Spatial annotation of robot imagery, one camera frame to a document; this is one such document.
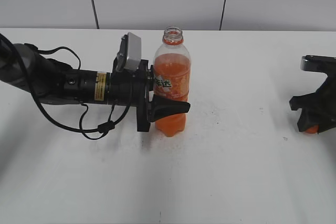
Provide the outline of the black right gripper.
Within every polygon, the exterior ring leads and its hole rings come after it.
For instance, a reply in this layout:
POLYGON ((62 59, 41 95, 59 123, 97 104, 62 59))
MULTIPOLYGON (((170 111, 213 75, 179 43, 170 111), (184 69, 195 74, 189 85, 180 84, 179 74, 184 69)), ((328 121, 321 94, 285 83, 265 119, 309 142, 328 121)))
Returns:
POLYGON ((306 55, 301 59, 301 70, 327 75, 323 84, 315 92, 293 96, 290 108, 301 110, 297 122, 299 132, 318 125, 318 133, 335 128, 335 57, 306 55))

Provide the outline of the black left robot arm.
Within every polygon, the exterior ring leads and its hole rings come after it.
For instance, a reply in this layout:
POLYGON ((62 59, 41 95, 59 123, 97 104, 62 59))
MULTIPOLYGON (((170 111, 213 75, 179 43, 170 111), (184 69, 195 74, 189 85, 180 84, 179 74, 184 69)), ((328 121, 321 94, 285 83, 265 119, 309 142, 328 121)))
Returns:
POLYGON ((1 37, 1 80, 31 94, 38 108, 44 105, 105 104, 137 110, 139 132, 148 132, 152 122, 187 113, 190 104, 150 96, 154 71, 141 57, 141 38, 125 34, 111 72, 82 70, 51 59, 54 50, 32 44, 13 44, 1 37))

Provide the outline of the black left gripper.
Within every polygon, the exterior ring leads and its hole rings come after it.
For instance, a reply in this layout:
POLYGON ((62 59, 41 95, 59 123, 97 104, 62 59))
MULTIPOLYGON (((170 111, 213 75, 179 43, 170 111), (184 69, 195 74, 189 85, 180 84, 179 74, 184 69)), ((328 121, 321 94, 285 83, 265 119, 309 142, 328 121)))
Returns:
POLYGON ((170 100, 157 95, 154 95, 152 101, 149 101, 149 92, 153 88, 153 72, 148 64, 148 60, 142 59, 135 72, 127 69, 117 71, 118 59, 113 61, 109 79, 108 104, 125 107, 121 116, 113 120, 115 125, 125 118, 131 107, 136 108, 136 129, 138 132, 148 132, 151 126, 150 122, 189 112, 191 105, 188 102, 170 100))

